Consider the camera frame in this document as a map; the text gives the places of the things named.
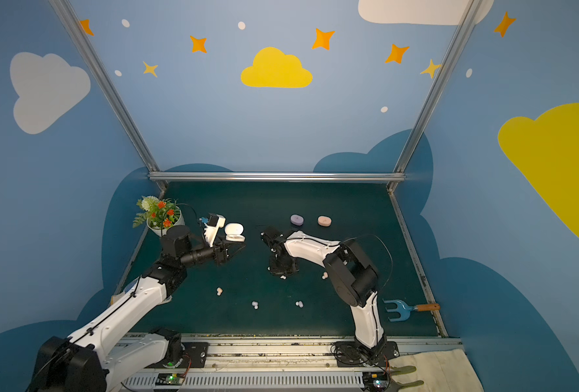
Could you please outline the white earbud charging case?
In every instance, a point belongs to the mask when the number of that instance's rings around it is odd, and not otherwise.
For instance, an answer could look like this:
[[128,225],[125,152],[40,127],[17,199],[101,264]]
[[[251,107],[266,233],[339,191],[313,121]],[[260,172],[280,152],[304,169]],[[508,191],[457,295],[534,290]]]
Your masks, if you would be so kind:
[[234,243],[244,243],[244,226],[239,223],[229,223],[224,227],[225,240]]

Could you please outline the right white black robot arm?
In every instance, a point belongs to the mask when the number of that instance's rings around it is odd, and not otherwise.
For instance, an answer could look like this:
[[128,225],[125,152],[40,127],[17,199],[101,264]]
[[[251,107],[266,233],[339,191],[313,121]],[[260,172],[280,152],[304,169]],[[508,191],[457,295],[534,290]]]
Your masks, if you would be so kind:
[[350,306],[358,349],[379,354],[386,341],[379,319],[379,274],[356,240],[330,241],[301,230],[283,234],[271,226],[260,238],[271,251],[269,271],[275,276],[297,273],[299,259],[322,267],[339,298]]

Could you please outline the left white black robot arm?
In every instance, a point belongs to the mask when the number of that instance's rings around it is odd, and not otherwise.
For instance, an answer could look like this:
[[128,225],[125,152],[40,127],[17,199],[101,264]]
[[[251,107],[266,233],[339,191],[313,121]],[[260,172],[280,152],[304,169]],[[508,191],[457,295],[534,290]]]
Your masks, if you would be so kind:
[[215,261],[222,265],[230,246],[244,235],[218,234],[207,225],[202,243],[191,244],[191,230],[176,225],[161,237],[160,258],[116,302],[66,338],[51,337],[36,357],[29,391],[113,391],[136,372],[162,361],[180,361],[179,333],[158,331],[119,354],[112,349],[147,313],[170,298],[188,276],[188,267]]

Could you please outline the purple earbud charging case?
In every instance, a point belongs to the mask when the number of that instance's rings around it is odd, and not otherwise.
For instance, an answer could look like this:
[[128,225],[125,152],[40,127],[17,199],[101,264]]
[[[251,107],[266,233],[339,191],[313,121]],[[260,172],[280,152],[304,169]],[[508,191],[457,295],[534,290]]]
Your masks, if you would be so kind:
[[304,218],[301,215],[293,214],[290,216],[290,223],[296,226],[302,226],[304,224]]

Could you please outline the pink earbud charging case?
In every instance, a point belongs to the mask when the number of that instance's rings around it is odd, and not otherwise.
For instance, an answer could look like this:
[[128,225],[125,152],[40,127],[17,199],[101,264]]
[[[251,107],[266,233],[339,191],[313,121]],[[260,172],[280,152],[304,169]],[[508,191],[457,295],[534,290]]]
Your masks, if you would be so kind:
[[330,217],[320,216],[317,218],[317,223],[322,227],[330,227],[332,224],[332,220]]

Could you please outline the white pot with flowers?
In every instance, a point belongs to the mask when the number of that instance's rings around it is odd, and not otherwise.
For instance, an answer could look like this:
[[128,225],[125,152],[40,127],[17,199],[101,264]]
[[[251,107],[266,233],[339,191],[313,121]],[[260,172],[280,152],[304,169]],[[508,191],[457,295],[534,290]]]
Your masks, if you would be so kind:
[[184,225],[183,213],[171,199],[159,199],[155,196],[144,196],[136,205],[140,212],[136,214],[133,228],[145,225],[158,236],[163,236],[169,229]]

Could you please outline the blue garden fork tool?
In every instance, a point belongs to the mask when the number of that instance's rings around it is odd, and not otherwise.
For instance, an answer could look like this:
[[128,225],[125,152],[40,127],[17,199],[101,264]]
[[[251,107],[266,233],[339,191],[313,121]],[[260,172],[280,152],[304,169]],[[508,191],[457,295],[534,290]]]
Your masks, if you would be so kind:
[[441,310],[441,306],[437,303],[408,305],[403,300],[384,300],[384,305],[390,305],[386,312],[389,314],[388,320],[390,323],[407,321],[414,312],[431,312]]

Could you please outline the left green controller board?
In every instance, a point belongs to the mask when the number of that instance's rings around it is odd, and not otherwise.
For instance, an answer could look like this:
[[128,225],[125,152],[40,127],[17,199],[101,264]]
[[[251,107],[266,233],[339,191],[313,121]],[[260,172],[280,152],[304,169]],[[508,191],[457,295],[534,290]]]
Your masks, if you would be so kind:
[[185,378],[184,373],[159,373],[155,386],[181,386]]

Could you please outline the green controller board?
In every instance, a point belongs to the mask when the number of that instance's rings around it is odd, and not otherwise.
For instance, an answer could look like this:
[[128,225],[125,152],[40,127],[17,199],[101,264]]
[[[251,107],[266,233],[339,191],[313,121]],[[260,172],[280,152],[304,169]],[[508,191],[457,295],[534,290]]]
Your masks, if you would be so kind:
[[363,391],[384,392],[390,386],[389,376],[385,372],[363,372]]
[[159,373],[155,386],[181,386],[185,378],[184,373]]

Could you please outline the right green controller board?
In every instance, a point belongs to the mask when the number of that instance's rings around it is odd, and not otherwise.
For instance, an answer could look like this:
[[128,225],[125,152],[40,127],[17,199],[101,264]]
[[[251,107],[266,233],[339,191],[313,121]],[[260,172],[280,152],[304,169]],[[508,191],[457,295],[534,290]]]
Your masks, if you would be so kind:
[[363,391],[384,392],[390,386],[389,376],[385,372],[363,372]]

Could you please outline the beige cloth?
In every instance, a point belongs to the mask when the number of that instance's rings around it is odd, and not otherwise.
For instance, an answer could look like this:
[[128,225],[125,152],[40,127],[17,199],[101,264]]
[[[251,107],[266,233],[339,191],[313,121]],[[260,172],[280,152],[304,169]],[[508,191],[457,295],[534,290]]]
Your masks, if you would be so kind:
[[484,391],[462,349],[403,355],[389,367],[394,382],[389,391]]

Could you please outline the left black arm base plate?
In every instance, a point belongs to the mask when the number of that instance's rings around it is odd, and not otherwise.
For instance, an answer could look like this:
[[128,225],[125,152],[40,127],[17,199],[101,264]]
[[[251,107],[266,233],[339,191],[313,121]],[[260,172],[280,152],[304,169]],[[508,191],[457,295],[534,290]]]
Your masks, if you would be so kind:
[[155,364],[148,365],[152,369],[184,369],[203,368],[209,350],[208,342],[185,341],[179,349],[171,345],[165,357]]

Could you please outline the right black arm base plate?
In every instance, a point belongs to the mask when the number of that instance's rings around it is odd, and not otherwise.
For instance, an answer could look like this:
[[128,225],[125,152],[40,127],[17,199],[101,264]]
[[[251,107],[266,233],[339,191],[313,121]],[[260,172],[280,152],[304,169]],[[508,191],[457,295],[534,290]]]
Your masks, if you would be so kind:
[[341,368],[386,368],[387,361],[398,358],[400,351],[397,343],[389,341],[373,349],[367,349],[358,341],[337,341],[331,346],[331,354]]

